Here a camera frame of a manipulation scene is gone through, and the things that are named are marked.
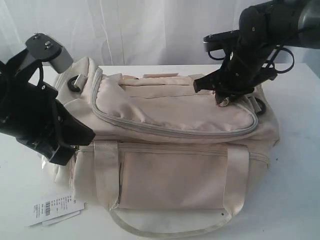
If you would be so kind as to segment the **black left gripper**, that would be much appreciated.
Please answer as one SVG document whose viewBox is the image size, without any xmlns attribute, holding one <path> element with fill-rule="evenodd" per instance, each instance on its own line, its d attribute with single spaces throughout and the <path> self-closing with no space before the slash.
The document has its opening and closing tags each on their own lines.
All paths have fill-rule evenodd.
<svg viewBox="0 0 320 240">
<path fill-rule="evenodd" d="M 70 145 L 88 146 L 96 134 L 65 112 L 57 95 L 44 82 L 39 60 L 11 58 L 0 65 L 1 133 L 37 151 L 49 163 L 66 166 L 75 153 Z"/>
</svg>

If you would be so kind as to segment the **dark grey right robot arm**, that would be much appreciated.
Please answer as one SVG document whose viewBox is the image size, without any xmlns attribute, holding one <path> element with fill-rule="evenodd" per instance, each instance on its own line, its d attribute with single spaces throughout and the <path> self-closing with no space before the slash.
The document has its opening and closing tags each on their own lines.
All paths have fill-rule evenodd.
<svg viewBox="0 0 320 240">
<path fill-rule="evenodd" d="M 319 49 L 320 2 L 271 0 L 245 8 L 238 29 L 207 35 L 205 51 L 223 50 L 220 69 L 194 80 L 195 92 L 214 91 L 215 101 L 234 101 L 277 75 L 275 59 L 289 47 Z"/>
</svg>

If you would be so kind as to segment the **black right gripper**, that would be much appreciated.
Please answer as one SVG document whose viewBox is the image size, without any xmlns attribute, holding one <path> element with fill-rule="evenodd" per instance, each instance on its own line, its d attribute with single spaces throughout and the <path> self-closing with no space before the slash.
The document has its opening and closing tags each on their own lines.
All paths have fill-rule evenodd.
<svg viewBox="0 0 320 240">
<path fill-rule="evenodd" d="M 226 107 L 237 93 L 254 89 L 254 78 L 273 51 L 268 37 L 268 19 L 271 4 L 258 4 L 242 11 L 239 17 L 239 37 L 232 48 L 232 58 L 226 67 L 193 81 L 195 92 L 214 91 L 218 107 Z"/>
</svg>

